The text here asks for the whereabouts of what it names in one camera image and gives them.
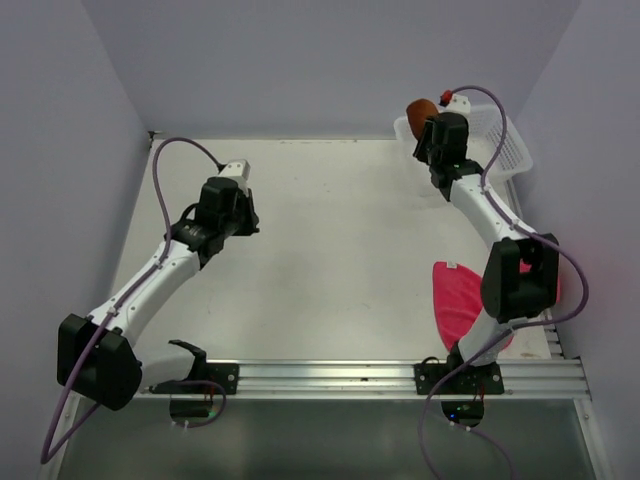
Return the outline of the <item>brown towel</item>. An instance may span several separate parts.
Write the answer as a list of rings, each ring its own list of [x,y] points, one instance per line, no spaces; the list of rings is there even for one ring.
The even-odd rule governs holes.
[[[409,128],[416,140],[421,138],[426,120],[437,114],[438,109],[436,105],[425,98],[416,99],[406,107]]]

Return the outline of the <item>pink towel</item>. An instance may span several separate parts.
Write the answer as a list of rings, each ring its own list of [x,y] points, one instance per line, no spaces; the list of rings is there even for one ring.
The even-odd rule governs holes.
[[[437,261],[433,264],[434,321],[447,352],[468,333],[483,308],[481,279],[478,273],[460,263]],[[513,336],[500,352],[499,358],[547,360],[552,355],[544,330],[533,328]]]

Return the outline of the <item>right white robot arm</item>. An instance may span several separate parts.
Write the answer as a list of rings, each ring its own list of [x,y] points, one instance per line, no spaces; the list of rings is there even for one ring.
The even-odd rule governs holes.
[[[454,344],[445,369],[451,389],[468,392],[493,364],[514,330],[556,303],[559,254],[551,234],[528,232],[467,157],[469,123],[450,111],[424,118],[414,157],[431,182],[474,227],[489,255],[480,285],[482,307],[473,326]]]

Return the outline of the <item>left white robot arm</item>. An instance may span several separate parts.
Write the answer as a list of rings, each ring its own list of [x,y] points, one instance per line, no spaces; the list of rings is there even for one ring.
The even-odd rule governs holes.
[[[258,231],[249,165],[234,161],[203,185],[197,203],[174,224],[152,258],[87,316],[69,315],[58,331],[57,381],[117,411],[144,389],[173,383],[185,392],[208,379],[204,350],[181,340],[151,355],[134,347],[168,299],[219,254],[231,236]]]

